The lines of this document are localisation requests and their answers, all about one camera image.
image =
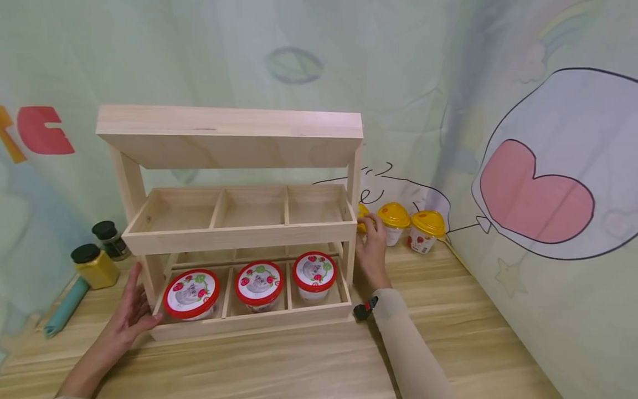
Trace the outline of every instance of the wooden display rack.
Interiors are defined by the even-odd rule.
[[[97,134],[110,144],[128,227],[122,234],[143,264],[154,314],[171,277],[207,268],[218,276],[215,319],[165,318],[157,340],[235,336],[348,320],[363,129],[359,114],[280,110],[104,105]],[[147,169],[347,167],[340,184],[155,188]],[[304,252],[328,253],[337,282],[322,304],[309,306],[290,278]],[[166,262],[162,254],[170,254]],[[234,294],[236,272],[254,260],[280,265],[285,289],[278,308],[253,314]]]

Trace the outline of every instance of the painted wall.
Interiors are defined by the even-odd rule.
[[[0,146],[2,350],[11,350],[24,321],[66,285],[73,274],[68,254],[92,240],[91,225],[111,219],[124,226],[107,147],[94,134],[101,103],[361,112],[368,169],[383,172],[390,162],[388,176],[426,184],[439,135],[424,126],[459,5],[0,3],[0,121],[17,147]],[[312,183],[345,171],[143,173],[150,189]],[[400,179],[392,180],[392,195],[413,186]],[[413,197],[424,200],[405,198]]]
[[[565,397],[635,397],[634,3],[0,4],[0,121],[26,159],[0,151],[0,331],[19,333],[62,289],[92,223],[124,224],[99,104],[361,112],[361,201],[443,213]],[[148,188],[343,176],[144,171]]]

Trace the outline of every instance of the balloon drawing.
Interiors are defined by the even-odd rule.
[[[375,213],[383,205],[389,202],[400,203],[410,214],[419,211],[437,211],[445,220],[446,231],[450,225],[448,216],[450,214],[450,201],[444,194],[436,188],[424,186],[408,179],[387,176],[392,169],[392,164],[386,162],[388,168],[377,172],[369,167],[364,167],[361,174],[361,199],[367,209]],[[322,183],[347,183],[347,177],[318,181],[314,184]]]
[[[477,221],[552,259],[588,259],[638,235],[638,81],[554,72],[501,120],[472,195]]]

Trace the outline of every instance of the spice jar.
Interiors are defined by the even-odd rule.
[[[114,261],[119,262],[131,255],[121,235],[117,233],[115,223],[105,220],[93,226],[91,231],[100,240],[107,255]]]
[[[95,244],[79,246],[71,252],[78,274],[94,290],[111,287],[117,283],[119,269],[107,253]]]

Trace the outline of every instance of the person's arm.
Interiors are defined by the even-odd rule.
[[[366,224],[365,243],[357,237],[357,258],[378,302],[373,310],[392,371],[404,399],[453,398],[452,386],[419,330],[408,308],[385,272],[385,229],[374,214],[359,219]]]
[[[136,286],[141,269],[142,265],[135,264],[115,313],[98,339],[67,375],[56,397],[92,397],[102,378],[129,350],[135,339],[160,322],[161,313],[150,315],[151,308],[144,287]]]

